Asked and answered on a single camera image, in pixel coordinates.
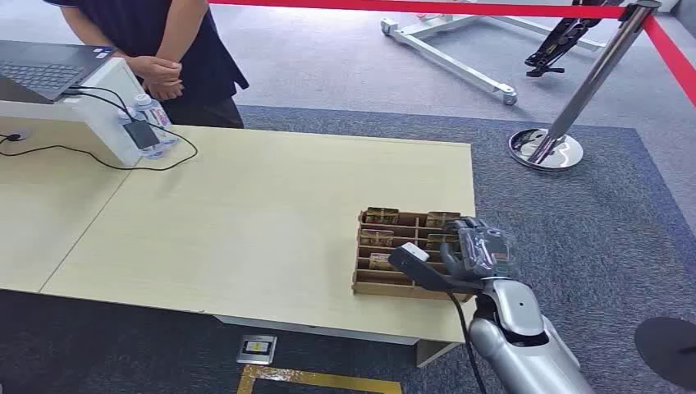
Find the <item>person's right hand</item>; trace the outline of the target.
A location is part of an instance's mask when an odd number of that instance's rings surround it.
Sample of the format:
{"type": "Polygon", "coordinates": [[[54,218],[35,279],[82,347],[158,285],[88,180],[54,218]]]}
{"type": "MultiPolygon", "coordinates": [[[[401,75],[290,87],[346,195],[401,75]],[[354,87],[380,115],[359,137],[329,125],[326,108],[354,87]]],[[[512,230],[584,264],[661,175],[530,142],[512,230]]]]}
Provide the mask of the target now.
{"type": "Polygon", "coordinates": [[[131,71],[144,81],[158,85],[180,82],[181,65],[158,57],[124,57],[131,71]]]}

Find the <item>person's left hand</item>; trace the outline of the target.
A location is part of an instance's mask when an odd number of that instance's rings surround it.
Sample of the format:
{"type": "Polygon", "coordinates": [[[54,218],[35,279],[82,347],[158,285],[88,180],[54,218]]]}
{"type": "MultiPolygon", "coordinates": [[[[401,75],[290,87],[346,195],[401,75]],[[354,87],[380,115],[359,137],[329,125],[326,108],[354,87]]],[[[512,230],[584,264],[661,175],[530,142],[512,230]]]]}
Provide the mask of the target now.
{"type": "Polygon", "coordinates": [[[166,82],[152,82],[144,80],[143,89],[154,99],[162,102],[177,99],[183,95],[185,89],[182,80],[172,80],[166,82]]]}

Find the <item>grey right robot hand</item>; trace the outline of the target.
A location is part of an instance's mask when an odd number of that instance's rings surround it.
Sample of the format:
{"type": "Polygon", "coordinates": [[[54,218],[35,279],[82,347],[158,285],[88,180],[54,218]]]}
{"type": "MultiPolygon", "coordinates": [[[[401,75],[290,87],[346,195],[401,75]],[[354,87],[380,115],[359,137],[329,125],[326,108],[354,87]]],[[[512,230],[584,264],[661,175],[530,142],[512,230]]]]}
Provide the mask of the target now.
{"type": "Polygon", "coordinates": [[[475,217],[446,221],[443,230],[457,235],[456,241],[440,245],[442,262],[455,279],[472,282],[512,274],[511,241],[503,231],[475,217]]]}

